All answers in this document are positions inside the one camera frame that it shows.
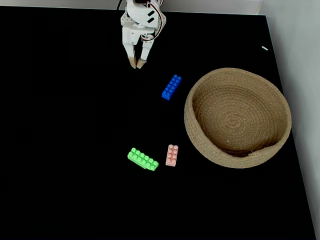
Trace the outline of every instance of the woven basket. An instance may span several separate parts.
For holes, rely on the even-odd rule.
[[[203,76],[184,108],[185,128],[196,149],[236,169],[272,158],[288,139],[291,121],[285,97],[271,82],[236,68]]]

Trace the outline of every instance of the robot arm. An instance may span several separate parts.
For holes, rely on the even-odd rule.
[[[167,23],[160,11],[163,0],[126,0],[125,13],[121,17],[122,44],[130,64],[139,69],[147,62],[155,39]],[[136,61],[135,45],[143,41],[141,57]]]

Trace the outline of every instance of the lego brick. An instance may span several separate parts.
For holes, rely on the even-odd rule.
[[[162,92],[162,97],[166,100],[170,100],[176,89],[179,87],[182,78],[178,75],[174,75],[165,90]]]
[[[159,166],[157,161],[154,161],[152,158],[149,158],[147,155],[139,150],[136,150],[135,148],[132,148],[128,153],[128,159],[138,164],[140,167],[149,169],[151,171],[156,170],[156,168]]]
[[[177,163],[178,146],[169,145],[168,153],[166,154],[165,165],[175,167]]]

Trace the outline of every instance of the black mat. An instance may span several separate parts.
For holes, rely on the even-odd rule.
[[[266,163],[230,169],[205,159],[184,126],[189,90],[212,70],[244,69],[282,91],[266,17],[165,12],[167,25],[148,62],[132,69],[122,46],[122,14],[0,7],[10,43],[4,66],[18,114],[17,160],[4,171],[6,189],[83,194],[73,202],[77,220],[53,211],[50,223],[26,221],[44,229],[32,233],[314,239],[292,134]],[[174,74],[183,82],[166,101],[161,94]],[[165,166],[169,144],[179,146],[176,167]],[[127,159],[133,147],[159,162],[155,172]],[[94,209],[83,199],[103,204]],[[85,220],[99,230],[81,227],[85,210],[97,214]],[[55,231],[46,230],[52,226]],[[60,227],[76,230],[63,235]]]

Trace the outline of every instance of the pink lego brick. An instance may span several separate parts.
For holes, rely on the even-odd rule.
[[[169,145],[165,165],[175,167],[177,163],[178,146]]]

